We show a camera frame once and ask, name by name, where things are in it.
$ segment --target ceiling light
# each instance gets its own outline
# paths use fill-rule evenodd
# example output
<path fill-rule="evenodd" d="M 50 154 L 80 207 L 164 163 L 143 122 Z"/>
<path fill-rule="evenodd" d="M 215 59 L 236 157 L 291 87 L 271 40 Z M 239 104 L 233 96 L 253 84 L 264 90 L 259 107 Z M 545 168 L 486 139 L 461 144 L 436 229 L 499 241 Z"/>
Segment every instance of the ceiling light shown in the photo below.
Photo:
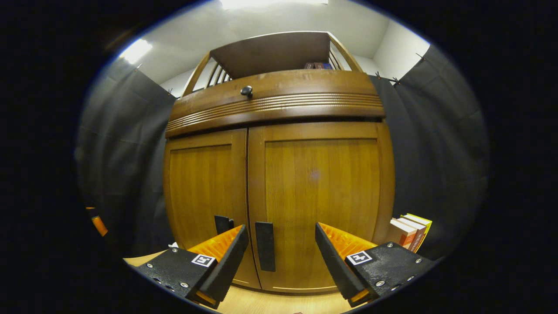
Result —
<path fill-rule="evenodd" d="M 262 7 L 275 3 L 323 3 L 327 4 L 328 0 L 220 0 L 224 10 L 236 9 L 242 7 Z"/>
<path fill-rule="evenodd" d="M 152 47 L 153 45 L 148 44 L 147 41 L 139 39 L 130 45 L 130 47 L 126 48 L 119 57 L 126 59 L 130 64 L 134 64 Z"/>

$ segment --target book stack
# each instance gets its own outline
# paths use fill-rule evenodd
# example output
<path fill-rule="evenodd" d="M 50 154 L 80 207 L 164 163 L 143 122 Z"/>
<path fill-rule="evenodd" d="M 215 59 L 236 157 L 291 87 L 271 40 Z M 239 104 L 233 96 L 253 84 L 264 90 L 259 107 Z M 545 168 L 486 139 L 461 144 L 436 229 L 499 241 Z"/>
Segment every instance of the book stack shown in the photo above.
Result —
<path fill-rule="evenodd" d="M 392 218 L 386 242 L 395 242 L 416 253 L 424 242 L 432 221 L 412 214 L 401 215 L 399 219 Z"/>
<path fill-rule="evenodd" d="M 331 64 L 321 62 L 308 62 L 304 65 L 305 69 L 330 69 L 333 70 Z"/>

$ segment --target book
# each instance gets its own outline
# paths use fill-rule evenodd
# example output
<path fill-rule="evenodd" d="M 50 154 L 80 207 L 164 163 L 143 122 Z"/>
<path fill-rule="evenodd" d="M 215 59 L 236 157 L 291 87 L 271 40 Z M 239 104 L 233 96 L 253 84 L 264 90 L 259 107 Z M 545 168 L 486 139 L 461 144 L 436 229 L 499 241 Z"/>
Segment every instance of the book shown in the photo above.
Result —
<path fill-rule="evenodd" d="M 430 226 L 432 225 L 432 221 L 422 218 L 422 217 L 418 217 L 412 214 L 407 213 L 406 215 L 401 215 L 401 217 L 403 218 L 407 218 L 411 221 L 420 223 L 421 225 L 425 225 L 426 229 L 424 230 L 424 235 L 422 236 L 422 239 L 420 240 L 420 243 L 418 244 L 417 250 L 420 248 L 420 246 L 422 245 L 422 243 L 424 242 L 424 239 L 426 238 L 426 235 L 428 234 L 428 231 L 430 230 Z"/>
<path fill-rule="evenodd" d="M 409 250 L 412 251 L 413 253 L 416 253 L 417 250 L 419 249 L 419 243 L 422 240 L 422 237 L 424 236 L 426 226 L 421 225 L 420 223 L 411 221 L 407 218 L 403 218 L 403 217 L 399 218 L 397 221 L 401 221 L 405 225 L 411 226 L 411 227 L 417 229 L 417 233 L 415 234 L 415 238 L 413 239 L 413 242 L 411 243 L 411 246 L 409 246 Z"/>
<path fill-rule="evenodd" d="M 395 242 L 403 246 L 405 249 L 409 249 L 413 239 L 415 238 L 416 232 L 416 228 L 407 226 L 401 221 L 391 218 L 386 241 Z"/>

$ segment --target yellow book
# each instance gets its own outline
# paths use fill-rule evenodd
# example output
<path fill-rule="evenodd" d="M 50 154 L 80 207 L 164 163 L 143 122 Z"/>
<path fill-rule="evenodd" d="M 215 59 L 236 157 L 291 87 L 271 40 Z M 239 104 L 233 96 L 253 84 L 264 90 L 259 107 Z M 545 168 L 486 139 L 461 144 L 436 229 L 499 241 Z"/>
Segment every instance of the yellow book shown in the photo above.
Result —
<path fill-rule="evenodd" d="M 426 230 L 424 231 L 424 235 L 422 236 L 422 239 L 420 241 L 420 243 L 418 244 L 416 250 L 414 251 L 414 253 L 416 253 L 420 246 L 422 245 L 422 243 L 424 242 L 424 239 L 426 239 L 426 235 L 428 234 L 428 231 L 430 230 L 430 226 L 432 225 L 432 221 L 428 220 L 428 219 L 424 219 L 422 217 L 418 217 L 412 214 L 407 213 L 406 215 L 401 215 L 402 218 L 407 218 L 411 221 L 420 223 L 421 225 L 425 225 L 426 226 Z"/>

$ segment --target wooden cabinet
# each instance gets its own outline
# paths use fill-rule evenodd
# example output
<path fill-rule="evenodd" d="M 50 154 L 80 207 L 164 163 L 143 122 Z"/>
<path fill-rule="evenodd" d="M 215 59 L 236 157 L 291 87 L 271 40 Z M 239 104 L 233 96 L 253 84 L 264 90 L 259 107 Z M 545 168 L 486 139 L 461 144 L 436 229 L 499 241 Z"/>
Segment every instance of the wooden cabinet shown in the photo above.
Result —
<path fill-rule="evenodd" d="M 234 225 L 247 224 L 247 129 L 169 141 L 165 149 L 164 189 L 167 214 L 181 249 L 217 235 L 215 215 Z M 260 288 L 251 245 L 234 283 Z"/>
<path fill-rule="evenodd" d="M 249 130 L 249 217 L 263 289 L 336 289 L 314 239 L 315 224 L 323 222 L 372 240 L 381 193 L 388 192 L 380 182 L 380 151 L 377 123 L 372 122 L 297 123 Z M 275 272 L 259 265 L 256 221 L 273 223 Z"/>

